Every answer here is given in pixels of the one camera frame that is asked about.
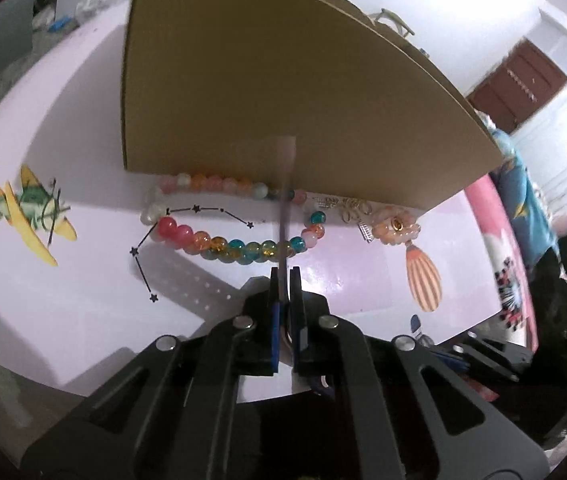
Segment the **small silver chain charm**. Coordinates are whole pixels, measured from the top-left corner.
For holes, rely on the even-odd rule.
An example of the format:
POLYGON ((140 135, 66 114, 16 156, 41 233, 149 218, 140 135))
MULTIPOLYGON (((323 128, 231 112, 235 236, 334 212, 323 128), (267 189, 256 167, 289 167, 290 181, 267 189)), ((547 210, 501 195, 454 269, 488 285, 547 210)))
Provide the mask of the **small silver chain charm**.
POLYGON ((375 237, 372 234, 372 229, 365 222, 359 222, 358 229, 361 231, 361 235, 367 243, 372 243, 375 240, 375 237))

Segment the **gold butterfly pendant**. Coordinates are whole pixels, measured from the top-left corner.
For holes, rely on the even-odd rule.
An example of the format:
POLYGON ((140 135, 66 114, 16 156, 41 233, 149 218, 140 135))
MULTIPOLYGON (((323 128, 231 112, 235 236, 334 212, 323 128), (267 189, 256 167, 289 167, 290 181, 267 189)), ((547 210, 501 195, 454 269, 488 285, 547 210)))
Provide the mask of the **gold butterfly pendant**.
POLYGON ((373 212, 372 205, 359 198, 325 196, 317 200, 317 203, 321 209, 336 209, 344 223, 363 222, 373 212))

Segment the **black purple smartwatch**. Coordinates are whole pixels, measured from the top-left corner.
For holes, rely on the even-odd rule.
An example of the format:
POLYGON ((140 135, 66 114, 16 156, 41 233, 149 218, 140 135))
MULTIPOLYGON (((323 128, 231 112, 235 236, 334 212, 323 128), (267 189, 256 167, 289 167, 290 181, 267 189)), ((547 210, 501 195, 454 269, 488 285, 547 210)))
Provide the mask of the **black purple smartwatch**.
POLYGON ((292 342, 289 334, 290 312, 289 312, 289 271, 288 271, 288 242, 291 198, 290 191, 292 174, 295 162, 295 138, 294 136, 277 137, 277 183, 278 183, 278 302, 280 306, 280 339, 292 356, 292 342))

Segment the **pink floral blanket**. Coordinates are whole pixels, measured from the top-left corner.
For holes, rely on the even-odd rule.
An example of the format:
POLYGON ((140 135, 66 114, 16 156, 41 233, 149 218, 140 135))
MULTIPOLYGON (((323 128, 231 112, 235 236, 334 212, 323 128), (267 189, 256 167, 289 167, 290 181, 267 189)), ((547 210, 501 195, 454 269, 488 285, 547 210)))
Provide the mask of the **pink floral blanket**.
POLYGON ((498 313, 477 330, 535 352, 538 336, 529 281, 504 205, 488 174, 469 185, 465 193, 489 254, 500 305, 498 313))

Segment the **blue patterned blanket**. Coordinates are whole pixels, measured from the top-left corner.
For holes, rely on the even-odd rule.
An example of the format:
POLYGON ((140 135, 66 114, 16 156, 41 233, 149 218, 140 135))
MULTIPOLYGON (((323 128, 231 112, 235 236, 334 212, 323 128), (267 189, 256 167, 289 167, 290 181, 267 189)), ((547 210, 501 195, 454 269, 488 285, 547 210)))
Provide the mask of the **blue patterned blanket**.
POLYGON ((526 270, 538 266, 560 270, 558 237, 551 227, 527 171, 526 164, 505 133, 484 116, 482 122, 503 155, 501 165, 489 173, 517 238, 526 270))

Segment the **brown wooden door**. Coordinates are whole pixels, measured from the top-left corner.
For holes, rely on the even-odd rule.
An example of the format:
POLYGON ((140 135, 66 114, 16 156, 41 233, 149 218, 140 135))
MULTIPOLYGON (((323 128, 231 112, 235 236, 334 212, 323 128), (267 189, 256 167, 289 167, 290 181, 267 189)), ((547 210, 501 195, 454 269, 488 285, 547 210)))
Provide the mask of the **brown wooden door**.
POLYGON ((522 39, 507 58, 469 94, 468 101, 513 133, 567 84, 567 74, 530 40, 522 39))

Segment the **brown cardboard box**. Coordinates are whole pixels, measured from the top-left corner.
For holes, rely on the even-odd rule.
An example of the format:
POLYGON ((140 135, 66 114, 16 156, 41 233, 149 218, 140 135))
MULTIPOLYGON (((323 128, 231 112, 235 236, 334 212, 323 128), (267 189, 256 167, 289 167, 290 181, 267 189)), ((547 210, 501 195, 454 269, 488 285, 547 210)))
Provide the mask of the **brown cardboard box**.
POLYGON ((131 0, 125 167, 274 181, 429 210, 503 155, 407 41, 345 0, 131 0))

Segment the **wooden chair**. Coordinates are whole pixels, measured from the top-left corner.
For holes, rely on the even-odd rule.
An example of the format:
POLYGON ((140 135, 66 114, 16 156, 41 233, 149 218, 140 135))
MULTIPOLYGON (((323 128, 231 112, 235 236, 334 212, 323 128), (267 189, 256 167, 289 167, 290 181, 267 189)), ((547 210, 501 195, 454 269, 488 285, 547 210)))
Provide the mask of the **wooden chair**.
POLYGON ((408 38, 415 34, 413 29, 398 14, 391 10, 382 8, 378 13, 371 14, 370 18, 375 24, 381 23, 387 26, 392 25, 398 35, 403 38, 408 38))

